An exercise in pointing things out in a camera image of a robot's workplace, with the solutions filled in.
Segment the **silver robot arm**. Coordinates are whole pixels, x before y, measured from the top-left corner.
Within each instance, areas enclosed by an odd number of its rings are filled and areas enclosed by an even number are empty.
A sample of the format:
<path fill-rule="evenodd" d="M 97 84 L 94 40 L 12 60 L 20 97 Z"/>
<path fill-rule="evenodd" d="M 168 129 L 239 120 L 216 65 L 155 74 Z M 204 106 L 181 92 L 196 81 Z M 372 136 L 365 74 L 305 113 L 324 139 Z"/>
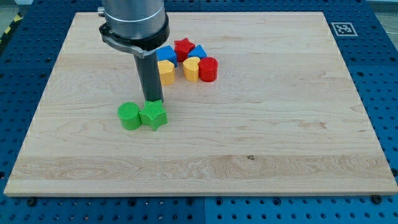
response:
<path fill-rule="evenodd" d="M 139 59 L 152 55 L 170 35 L 164 0 L 102 0 L 98 15 L 103 42 Z"/>

